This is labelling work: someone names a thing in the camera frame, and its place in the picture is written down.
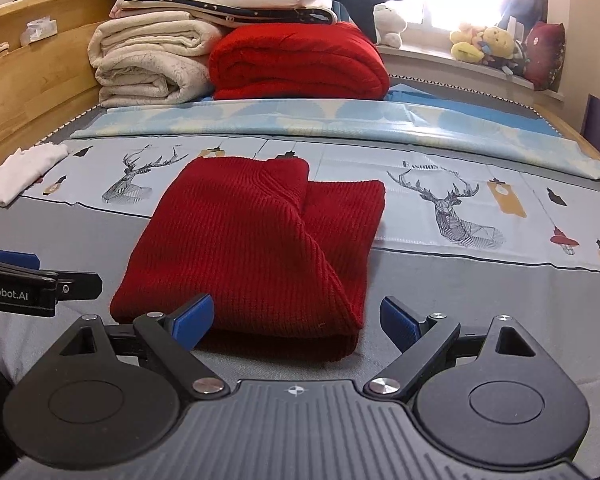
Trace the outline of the wooden bed headboard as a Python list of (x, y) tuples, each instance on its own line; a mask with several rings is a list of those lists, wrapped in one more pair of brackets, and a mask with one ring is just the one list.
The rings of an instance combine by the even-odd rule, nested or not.
[[(0, 10), (0, 165), (97, 103), (86, 49), (116, 0), (24, 0)], [(49, 16), (58, 34), (27, 46), (26, 25)]]

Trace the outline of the small white box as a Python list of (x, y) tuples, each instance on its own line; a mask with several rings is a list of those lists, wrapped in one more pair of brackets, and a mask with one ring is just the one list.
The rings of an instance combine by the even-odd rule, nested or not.
[(58, 34), (57, 21), (49, 16), (30, 21), (20, 35), (20, 44), (24, 47)]

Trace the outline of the folded cream blanket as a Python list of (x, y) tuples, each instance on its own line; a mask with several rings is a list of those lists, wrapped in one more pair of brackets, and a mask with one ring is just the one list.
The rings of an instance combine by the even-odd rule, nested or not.
[(208, 58), (223, 36), (219, 26), (185, 11), (103, 22), (87, 46), (99, 105), (175, 105), (208, 96)]

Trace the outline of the light blue patterned sheet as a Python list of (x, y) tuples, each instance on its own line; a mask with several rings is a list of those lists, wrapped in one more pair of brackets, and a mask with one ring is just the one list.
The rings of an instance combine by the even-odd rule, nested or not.
[(345, 99), (200, 101), (107, 110), (74, 140), (108, 136), (264, 134), (376, 141), (484, 155), (600, 180), (600, 160), (562, 136), (502, 124), (457, 108)]

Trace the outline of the dark red knit garment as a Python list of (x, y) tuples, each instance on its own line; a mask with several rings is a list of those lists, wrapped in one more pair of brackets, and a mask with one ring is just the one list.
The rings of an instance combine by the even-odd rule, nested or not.
[(378, 180), (314, 182), (301, 158), (197, 158), (164, 192), (110, 304), (112, 318), (214, 303), (206, 351), (334, 362), (364, 325)]

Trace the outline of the deer print bed sheet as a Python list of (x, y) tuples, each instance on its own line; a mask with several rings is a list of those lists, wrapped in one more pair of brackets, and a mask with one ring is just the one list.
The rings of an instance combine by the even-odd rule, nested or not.
[(346, 101), (0, 166), (0, 479), (600, 478), (600, 162)]

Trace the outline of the dark red cushion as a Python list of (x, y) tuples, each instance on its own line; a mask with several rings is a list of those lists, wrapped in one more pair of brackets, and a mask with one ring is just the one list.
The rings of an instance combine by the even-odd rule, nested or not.
[(562, 76), (566, 53), (566, 30), (563, 24), (536, 22), (526, 40), (527, 65), (524, 78), (535, 91), (552, 90)]

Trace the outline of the white plush toy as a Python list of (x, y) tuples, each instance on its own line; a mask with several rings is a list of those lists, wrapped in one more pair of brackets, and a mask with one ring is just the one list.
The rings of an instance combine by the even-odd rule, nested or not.
[(385, 4), (378, 4), (374, 9), (376, 44), (393, 49), (402, 48), (402, 34), (407, 29), (407, 22)]

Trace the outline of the yellow plush toys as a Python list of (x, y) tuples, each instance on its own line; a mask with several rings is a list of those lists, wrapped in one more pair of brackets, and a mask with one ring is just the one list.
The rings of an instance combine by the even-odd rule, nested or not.
[(450, 32), (451, 55), (457, 61), (522, 76), (528, 63), (520, 41), (498, 26), (460, 25)]

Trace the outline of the small white cloth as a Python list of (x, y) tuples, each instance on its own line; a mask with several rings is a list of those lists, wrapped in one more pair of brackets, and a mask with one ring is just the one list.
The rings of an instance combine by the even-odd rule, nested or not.
[(66, 144), (17, 148), (0, 165), (0, 207), (9, 206), (26, 188), (69, 155)]

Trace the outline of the folded red blanket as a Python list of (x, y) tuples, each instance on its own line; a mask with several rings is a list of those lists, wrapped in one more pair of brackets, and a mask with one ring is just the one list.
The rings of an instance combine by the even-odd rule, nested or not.
[(209, 73), (217, 100), (381, 100), (389, 89), (375, 45), (343, 22), (238, 28), (213, 47)]

